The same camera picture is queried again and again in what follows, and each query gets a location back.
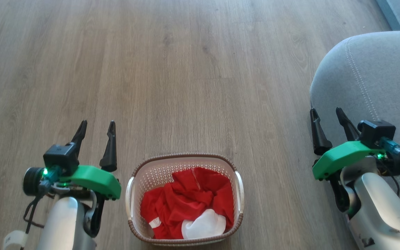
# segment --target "cable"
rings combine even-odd
[[[397,190],[396,190],[396,195],[399,196],[399,193],[400,193],[399,183],[398,183],[397,180],[394,178],[394,176],[391,175],[392,171],[390,171],[390,169],[389,169],[381,160],[379,160],[378,158],[376,158],[376,160],[390,173],[390,177],[392,178],[392,180],[393,180],[393,181],[395,182],[395,184],[396,184],[396,188],[397,188]]]
[[[51,198],[51,199],[54,199],[54,198],[55,198],[55,195],[51,195],[51,194],[49,194],[49,193],[46,194],[46,196],[49,197],[49,198]],[[27,207],[26,212],[24,213],[23,220],[24,220],[25,222],[27,222],[27,223],[30,223],[30,224],[36,226],[36,227],[44,228],[44,225],[43,225],[43,224],[36,223],[36,222],[34,222],[34,221],[31,221],[31,220],[29,221],[29,220],[27,219],[27,212],[28,212],[28,210],[29,210],[29,207]]]
[[[29,234],[30,227],[32,225],[40,227],[40,228],[44,228],[43,225],[35,223],[35,222],[32,221],[33,220],[33,215],[35,214],[35,209],[36,209],[36,206],[37,206],[38,202],[41,200],[41,198],[44,197],[44,195],[46,195],[46,192],[44,190],[45,189],[43,189],[42,192],[40,192],[39,194],[37,194],[35,196],[35,199],[33,199],[33,201],[27,205],[27,208],[26,208],[26,210],[24,212],[23,219],[24,219],[24,221],[27,222],[26,234]],[[27,214],[29,213],[30,208],[32,208],[32,210],[30,211],[29,220],[27,220],[26,218],[27,218]]]

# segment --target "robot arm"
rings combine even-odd
[[[336,114],[349,141],[330,149],[317,112],[311,110],[313,145],[322,155],[313,166],[314,178],[330,182],[359,249],[400,249],[400,199],[380,176],[400,174],[400,146],[392,141],[395,127],[362,121],[359,134],[342,109]]]
[[[70,143],[53,145],[43,155],[45,168],[30,168],[23,179],[23,191],[34,196],[24,214],[27,221],[25,233],[13,231],[4,241],[3,249],[12,243],[24,249],[33,213],[38,201],[43,196],[59,199],[54,204],[44,230],[41,234],[38,249],[93,250],[101,225],[101,215],[106,200],[115,201],[120,198],[121,186],[111,172],[117,169],[115,122],[111,121],[108,129],[108,143],[101,169],[94,166],[80,165],[78,155],[81,142],[86,134],[87,121],[83,120]],[[92,201],[92,207],[81,201]]]

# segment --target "stitching seam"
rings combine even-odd
[[[356,63],[354,62],[353,55],[351,55],[350,41],[349,40],[348,40],[348,53],[350,54],[351,61],[353,62],[354,68],[356,69],[356,72],[357,72],[357,75],[359,76],[360,82],[364,86],[365,94],[367,94],[367,98],[370,101],[371,108],[373,109],[373,112],[376,115],[376,120],[377,120],[377,119],[379,119],[379,117],[378,117],[378,115],[376,113],[376,109],[374,108],[373,101],[371,101],[370,95],[368,94],[368,91],[367,91],[367,87],[365,86],[365,83],[362,80],[362,77],[360,76],[359,70],[357,70],[357,66],[356,66]]]
[[[368,109],[370,110],[370,114],[371,114],[371,116],[372,116],[373,119],[374,119],[373,111],[372,111],[372,109],[371,109],[371,107],[370,107],[370,103],[367,101],[367,96],[365,95],[366,90],[364,91],[363,87],[360,85],[360,81],[359,81],[360,75],[359,75],[359,77],[358,77],[358,74],[356,74],[356,71],[354,70],[354,67],[353,67],[354,61],[353,61],[353,63],[351,63],[351,61],[353,60],[353,56],[351,55],[351,51],[349,51],[350,40],[351,40],[351,38],[348,39],[348,40],[345,42],[345,55],[346,55],[346,57],[347,57],[347,61],[348,61],[349,65],[350,65],[350,67],[351,67],[351,70],[353,71],[354,77],[356,78],[357,85],[359,86],[360,91],[362,92],[362,95],[363,95],[364,100],[365,100],[365,104],[367,105]]]

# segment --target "white cloth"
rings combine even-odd
[[[218,215],[213,209],[206,209],[197,219],[183,220],[181,234],[183,239],[197,239],[223,234],[226,218]]]

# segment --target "gray sofa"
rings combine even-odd
[[[397,127],[400,144],[400,31],[369,33],[345,39],[322,60],[310,88],[311,106],[333,147],[346,141],[335,108],[354,125],[382,119]],[[396,190],[395,184],[387,180]]]

